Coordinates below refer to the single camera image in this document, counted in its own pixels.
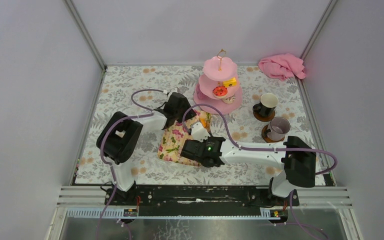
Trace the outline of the yellow roll cake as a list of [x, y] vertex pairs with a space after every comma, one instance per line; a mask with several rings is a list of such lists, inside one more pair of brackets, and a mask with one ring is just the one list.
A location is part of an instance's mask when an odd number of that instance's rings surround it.
[[236, 77], [232, 77], [231, 79], [222, 82], [222, 85], [226, 88], [235, 87], [237, 84], [238, 82]]

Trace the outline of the floral dessert tray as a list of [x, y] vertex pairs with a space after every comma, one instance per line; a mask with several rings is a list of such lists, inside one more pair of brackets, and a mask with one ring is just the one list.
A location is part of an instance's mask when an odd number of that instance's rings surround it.
[[[203, 110], [194, 110], [196, 117], [185, 121], [188, 128], [192, 124], [200, 121], [200, 118], [206, 118], [209, 121], [209, 128], [207, 131], [211, 131], [210, 125], [212, 121], [212, 115]], [[183, 128], [183, 124], [175, 123], [169, 128], [164, 130], [162, 141], [157, 151], [157, 157], [166, 162], [178, 163], [186, 166], [200, 167], [201, 164], [193, 160], [181, 157], [181, 151], [186, 140], [192, 140], [193, 138]]]

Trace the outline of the pink three-tier cake stand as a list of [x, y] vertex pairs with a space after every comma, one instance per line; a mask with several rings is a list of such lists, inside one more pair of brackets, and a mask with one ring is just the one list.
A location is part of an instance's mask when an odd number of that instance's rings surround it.
[[[203, 74], [198, 78], [198, 83], [194, 90], [193, 100], [196, 104], [200, 105], [203, 111], [216, 114], [217, 112], [210, 108], [210, 106], [212, 106], [218, 109], [223, 115], [227, 115], [241, 106], [243, 90], [238, 76], [238, 66], [231, 58], [226, 57], [226, 51], [224, 49], [221, 49], [216, 56], [206, 60], [202, 71]], [[235, 95], [235, 101], [232, 104], [226, 104], [222, 101], [222, 98], [214, 97], [212, 91], [217, 86], [223, 86], [223, 81], [227, 81], [233, 77], [237, 79], [237, 85], [227, 87], [228, 93], [224, 98]], [[200, 100], [197, 98], [197, 91], [205, 95], [204, 99]]]

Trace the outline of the purple mug black handle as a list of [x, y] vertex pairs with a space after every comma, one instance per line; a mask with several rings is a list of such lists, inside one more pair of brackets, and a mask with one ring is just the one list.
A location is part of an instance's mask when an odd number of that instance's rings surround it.
[[284, 117], [277, 116], [269, 122], [267, 136], [273, 141], [278, 141], [285, 137], [290, 129], [290, 122]]

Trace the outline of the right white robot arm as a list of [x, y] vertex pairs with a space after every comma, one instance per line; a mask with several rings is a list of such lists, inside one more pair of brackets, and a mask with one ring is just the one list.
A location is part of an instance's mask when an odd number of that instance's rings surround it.
[[272, 143], [232, 142], [216, 136], [201, 141], [188, 139], [180, 155], [206, 168], [245, 163], [280, 169], [266, 193], [273, 206], [281, 205], [296, 188], [316, 185], [316, 154], [296, 136]]

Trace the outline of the brown wooden saucer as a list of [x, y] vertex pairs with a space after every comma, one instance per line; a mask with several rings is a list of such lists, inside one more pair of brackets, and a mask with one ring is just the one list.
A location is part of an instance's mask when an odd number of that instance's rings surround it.
[[278, 143], [278, 142], [282, 142], [285, 140], [285, 137], [283, 137], [281, 140], [272, 140], [271, 138], [269, 138], [267, 136], [267, 133], [269, 132], [268, 131], [268, 126], [269, 125], [265, 125], [261, 131], [261, 137], [267, 142], [267, 143]]
[[259, 114], [258, 112], [255, 112], [253, 111], [253, 115], [254, 117], [261, 121], [261, 122], [270, 122], [276, 115], [276, 112], [273, 111], [269, 116], [262, 116], [261, 114]]

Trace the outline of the chocolate drizzle donut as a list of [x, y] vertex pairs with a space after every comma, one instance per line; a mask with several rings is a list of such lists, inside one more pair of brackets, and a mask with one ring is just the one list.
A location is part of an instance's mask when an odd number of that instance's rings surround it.
[[225, 103], [225, 104], [232, 104], [234, 103], [236, 100], [236, 96], [235, 95], [232, 95], [230, 97], [226, 97], [226, 98], [223, 98], [222, 101]]

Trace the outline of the pink cloth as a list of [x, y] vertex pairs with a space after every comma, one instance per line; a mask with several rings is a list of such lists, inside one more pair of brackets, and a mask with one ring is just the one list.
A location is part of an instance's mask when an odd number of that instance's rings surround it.
[[281, 81], [292, 77], [303, 80], [307, 77], [304, 61], [290, 53], [264, 57], [258, 67], [269, 78]]

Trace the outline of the orange tart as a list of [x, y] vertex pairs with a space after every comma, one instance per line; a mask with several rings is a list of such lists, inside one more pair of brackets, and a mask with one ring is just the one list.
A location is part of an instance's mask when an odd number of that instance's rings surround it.
[[207, 118], [200, 118], [200, 122], [205, 129], [209, 129], [209, 120]]

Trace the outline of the floral tablecloth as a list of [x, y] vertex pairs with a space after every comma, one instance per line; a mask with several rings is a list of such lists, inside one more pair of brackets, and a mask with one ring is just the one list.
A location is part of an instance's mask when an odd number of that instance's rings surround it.
[[[101, 185], [112, 180], [108, 165], [100, 158], [96, 141], [112, 115], [144, 114], [147, 108], [162, 105], [162, 90], [177, 89], [192, 99], [203, 70], [201, 66], [109, 66], [102, 83], [84, 150], [79, 158], [76, 184]], [[226, 115], [228, 131], [236, 141], [261, 143], [264, 123], [257, 120], [252, 107], [260, 96], [272, 93], [279, 99], [275, 114], [291, 124], [289, 134], [297, 136], [312, 148], [311, 124], [302, 102], [299, 85], [294, 78], [285, 81], [264, 75], [257, 66], [239, 66], [242, 104]], [[259, 164], [238, 163], [221, 167], [197, 167], [177, 163], [158, 148], [163, 140], [161, 131], [141, 134], [130, 160], [130, 172], [138, 184], [145, 185], [267, 185], [279, 170]]]

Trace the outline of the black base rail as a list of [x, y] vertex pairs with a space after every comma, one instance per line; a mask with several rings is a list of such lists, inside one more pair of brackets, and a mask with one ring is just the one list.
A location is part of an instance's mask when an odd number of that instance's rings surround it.
[[115, 191], [114, 185], [101, 190], [105, 204], [132, 206], [129, 217], [256, 217], [261, 209], [300, 205], [296, 191], [278, 197], [267, 186], [134, 184], [127, 191]]

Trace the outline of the pink wafer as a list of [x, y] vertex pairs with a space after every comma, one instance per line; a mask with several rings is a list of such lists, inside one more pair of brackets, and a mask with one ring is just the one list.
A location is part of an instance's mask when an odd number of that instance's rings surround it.
[[202, 100], [204, 99], [205, 95], [201, 92], [201, 91], [196, 91], [196, 97], [199, 99], [199, 100]]

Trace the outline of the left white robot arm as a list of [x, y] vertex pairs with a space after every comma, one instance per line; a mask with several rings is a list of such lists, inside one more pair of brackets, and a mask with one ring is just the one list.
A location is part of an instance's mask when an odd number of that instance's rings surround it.
[[162, 106], [149, 109], [146, 113], [128, 115], [115, 112], [99, 135], [96, 146], [104, 164], [110, 166], [112, 182], [117, 189], [116, 199], [124, 206], [132, 204], [135, 192], [131, 187], [135, 179], [130, 172], [130, 157], [134, 153], [141, 134], [162, 131], [182, 124], [198, 115], [189, 100], [178, 92], [168, 94]]

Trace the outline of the black mug white inside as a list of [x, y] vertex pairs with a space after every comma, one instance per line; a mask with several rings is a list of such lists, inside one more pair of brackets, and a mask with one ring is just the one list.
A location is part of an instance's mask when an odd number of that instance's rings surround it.
[[279, 99], [276, 95], [273, 93], [265, 93], [261, 95], [259, 103], [255, 104], [252, 110], [254, 113], [266, 118], [274, 113], [278, 104]]

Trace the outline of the red donut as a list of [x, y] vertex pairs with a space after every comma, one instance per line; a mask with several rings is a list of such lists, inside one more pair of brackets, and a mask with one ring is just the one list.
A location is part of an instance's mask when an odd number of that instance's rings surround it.
[[223, 99], [228, 94], [228, 89], [225, 86], [217, 86], [212, 90], [212, 94], [217, 99]]

